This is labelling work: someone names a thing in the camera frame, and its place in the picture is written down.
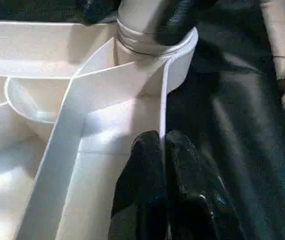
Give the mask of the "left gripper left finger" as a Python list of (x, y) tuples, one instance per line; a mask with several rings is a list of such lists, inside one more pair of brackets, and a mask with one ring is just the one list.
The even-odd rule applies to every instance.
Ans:
[(168, 231), (167, 190), (159, 134), (138, 135), (117, 179), (108, 239), (164, 240)]

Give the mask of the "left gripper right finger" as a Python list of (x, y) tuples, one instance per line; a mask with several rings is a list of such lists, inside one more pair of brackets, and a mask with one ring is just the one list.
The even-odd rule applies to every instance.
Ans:
[(165, 136), (165, 172), (173, 240), (240, 240), (236, 210), (218, 174), (177, 130)]

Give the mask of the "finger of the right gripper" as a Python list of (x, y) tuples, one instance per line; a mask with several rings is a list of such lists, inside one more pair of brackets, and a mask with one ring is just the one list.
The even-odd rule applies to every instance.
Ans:
[(77, 7), (85, 24), (93, 25), (114, 18), (121, 0), (78, 0)]
[(195, 26), (197, 17), (215, 0), (168, 0), (156, 26), (155, 41), (164, 46), (177, 45)]

